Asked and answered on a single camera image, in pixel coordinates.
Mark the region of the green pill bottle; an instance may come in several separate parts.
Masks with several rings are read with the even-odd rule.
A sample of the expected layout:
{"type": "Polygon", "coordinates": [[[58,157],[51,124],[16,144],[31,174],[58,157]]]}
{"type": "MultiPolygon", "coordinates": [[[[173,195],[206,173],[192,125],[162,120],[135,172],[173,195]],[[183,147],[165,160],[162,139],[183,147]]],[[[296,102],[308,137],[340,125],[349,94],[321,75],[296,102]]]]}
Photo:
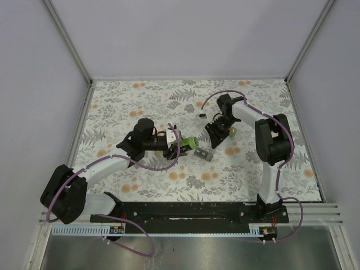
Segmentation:
{"type": "Polygon", "coordinates": [[[188,137],[180,142],[180,148],[183,151],[194,150],[199,146],[199,141],[196,137],[188,137]]]}

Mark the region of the green bottle cap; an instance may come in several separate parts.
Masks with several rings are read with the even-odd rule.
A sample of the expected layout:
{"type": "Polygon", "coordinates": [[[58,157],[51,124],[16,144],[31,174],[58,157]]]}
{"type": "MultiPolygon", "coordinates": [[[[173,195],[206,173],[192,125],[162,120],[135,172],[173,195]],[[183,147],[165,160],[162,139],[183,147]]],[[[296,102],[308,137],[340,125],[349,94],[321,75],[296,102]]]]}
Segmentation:
{"type": "Polygon", "coordinates": [[[237,134],[237,129],[235,127],[230,127],[229,136],[234,137],[237,134]]]}

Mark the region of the grey weekly pill organizer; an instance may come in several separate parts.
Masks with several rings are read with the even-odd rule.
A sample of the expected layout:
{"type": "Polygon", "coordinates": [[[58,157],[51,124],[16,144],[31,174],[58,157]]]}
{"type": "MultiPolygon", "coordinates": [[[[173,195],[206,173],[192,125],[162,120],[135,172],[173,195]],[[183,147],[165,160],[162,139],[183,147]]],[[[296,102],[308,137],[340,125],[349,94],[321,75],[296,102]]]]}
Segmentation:
{"type": "Polygon", "coordinates": [[[214,156],[214,150],[212,148],[197,147],[193,153],[197,158],[201,158],[208,162],[211,162],[214,156]]]}

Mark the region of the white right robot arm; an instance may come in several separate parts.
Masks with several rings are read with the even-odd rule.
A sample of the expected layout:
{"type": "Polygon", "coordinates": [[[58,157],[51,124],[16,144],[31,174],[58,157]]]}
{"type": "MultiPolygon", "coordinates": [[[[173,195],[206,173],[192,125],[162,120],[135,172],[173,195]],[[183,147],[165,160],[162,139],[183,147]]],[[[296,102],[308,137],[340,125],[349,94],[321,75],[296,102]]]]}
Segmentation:
{"type": "Polygon", "coordinates": [[[286,115],[268,115],[248,103],[239,91],[225,90],[210,95],[217,98],[220,116],[205,126],[212,149],[230,136],[236,122],[244,122],[255,130],[256,153],[263,163],[262,184],[256,199],[256,216],[270,222],[281,209],[283,198],[279,192],[281,169],[294,154],[294,141],[286,115]]]}

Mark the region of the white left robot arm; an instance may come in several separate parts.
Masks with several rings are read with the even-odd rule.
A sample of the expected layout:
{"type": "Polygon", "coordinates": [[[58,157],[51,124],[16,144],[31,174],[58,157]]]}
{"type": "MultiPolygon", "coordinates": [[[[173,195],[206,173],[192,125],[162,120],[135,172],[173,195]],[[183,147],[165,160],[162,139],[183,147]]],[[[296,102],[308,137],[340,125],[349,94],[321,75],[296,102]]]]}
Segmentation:
{"type": "Polygon", "coordinates": [[[175,166],[181,155],[181,131],[169,124],[166,131],[157,133],[151,119],[142,118],[125,138],[106,155],[78,168],[59,165],[52,173],[40,203],[47,208],[46,221],[61,221],[70,224],[84,214],[99,210],[109,222],[122,217],[122,209],[109,195],[91,195],[88,190],[106,177],[126,170],[133,165],[146,169],[140,164],[145,152],[164,151],[170,154],[172,163],[159,168],[160,172],[175,166]]]}

